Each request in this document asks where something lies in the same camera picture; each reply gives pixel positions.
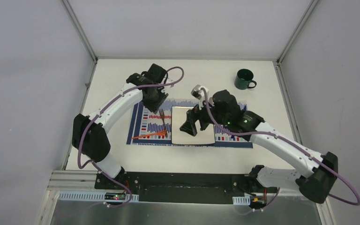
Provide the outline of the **white square plate black rim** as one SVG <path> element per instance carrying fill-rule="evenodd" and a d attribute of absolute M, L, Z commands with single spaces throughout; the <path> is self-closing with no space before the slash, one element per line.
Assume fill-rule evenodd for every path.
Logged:
<path fill-rule="evenodd" d="M 192 136 L 186 132 L 180 131 L 181 125 L 186 122 L 186 113 L 193 107 L 173 106 L 172 107 L 172 131 L 171 140 L 172 144 L 176 145 L 209 145 L 215 143 L 215 134 L 213 125 L 204 130 L 200 130 L 199 121 L 195 123 L 197 135 Z"/>

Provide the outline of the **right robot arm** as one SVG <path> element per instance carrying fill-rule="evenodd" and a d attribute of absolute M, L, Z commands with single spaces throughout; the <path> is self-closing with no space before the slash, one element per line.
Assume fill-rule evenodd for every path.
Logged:
<path fill-rule="evenodd" d="M 200 102 L 186 112 L 180 131 L 196 136 L 197 121 L 201 131 L 214 124 L 222 131 L 229 131 L 231 136 L 262 146 L 293 167 L 290 170 L 254 166 L 247 180 L 251 191 L 259 192 L 265 187 L 294 189 L 315 203 L 325 202 L 337 180 L 334 173 L 338 172 L 338 157 L 335 154 L 323 155 L 288 140 L 263 117 L 242 109 L 227 90 L 216 92 L 209 101 L 206 100 L 207 91 L 201 86 L 196 86 L 191 94 Z"/>

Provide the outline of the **aluminium frame rail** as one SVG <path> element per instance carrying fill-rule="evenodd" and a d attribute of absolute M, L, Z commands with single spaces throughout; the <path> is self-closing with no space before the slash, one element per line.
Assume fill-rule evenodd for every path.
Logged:
<path fill-rule="evenodd" d="M 226 192 L 262 192 L 265 188 L 284 188 L 299 191 L 313 202 L 322 201 L 329 192 L 324 173 L 317 171 L 306 178 L 296 171 L 279 175 L 274 169 L 255 167 L 248 174 L 204 174 L 163 172 L 121 172 L 115 181 L 130 187 L 139 194 L 142 190 L 163 188 L 220 188 Z M 51 187 L 84 189 L 120 189 L 100 172 L 54 171 L 50 177 Z"/>

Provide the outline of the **dark green mug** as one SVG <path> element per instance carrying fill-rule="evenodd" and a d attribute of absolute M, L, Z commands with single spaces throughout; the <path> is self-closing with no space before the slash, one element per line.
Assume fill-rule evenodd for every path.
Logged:
<path fill-rule="evenodd" d="M 257 86 L 254 73 L 246 68 L 240 69 L 235 77 L 234 86 L 239 90 L 253 89 Z"/>

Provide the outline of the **brown wooden fork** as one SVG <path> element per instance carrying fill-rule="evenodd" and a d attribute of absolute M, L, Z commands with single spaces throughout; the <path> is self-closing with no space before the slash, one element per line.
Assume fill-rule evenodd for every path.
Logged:
<path fill-rule="evenodd" d="M 164 135 L 165 135 L 165 137 L 168 137 L 167 127 L 166 127 L 166 122 L 165 122 L 165 113 L 164 113 L 163 109 L 159 110 L 159 115 L 160 115 L 160 118 L 161 118 L 162 123 L 163 123 Z"/>

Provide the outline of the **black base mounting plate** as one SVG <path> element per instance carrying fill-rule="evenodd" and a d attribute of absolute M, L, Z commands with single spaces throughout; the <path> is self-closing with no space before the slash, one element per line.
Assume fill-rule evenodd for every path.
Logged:
<path fill-rule="evenodd" d="M 97 174 L 94 188 L 123 191 L 119 186 L 123 184 L 141 202 L 198 204 L 233 204 L 235 197 L 274 194 L 278 190 L 263 187 L 248 174 L 124 172 L 115 180 Z"/>

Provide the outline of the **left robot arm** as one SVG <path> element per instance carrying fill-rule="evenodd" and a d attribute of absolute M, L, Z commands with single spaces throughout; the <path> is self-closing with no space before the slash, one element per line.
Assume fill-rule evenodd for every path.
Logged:
<path fill-rule="evenodd" d="M 150 112 L 157 113 L 167 97 L 168 93 L 159 87 L 138 89 L 136 85 L 126 83 L 105 105 L 87 116 L 80 113 L 74 118 L 72 146 L 79 155 L 86 155 L 107 175 L 106 183 L 112 189 L 120 189 L 124 185 L 124 177 L 120 174 L 121 165 L 110 153 L 107 134 L 135 104 L 142 102 Z"/>

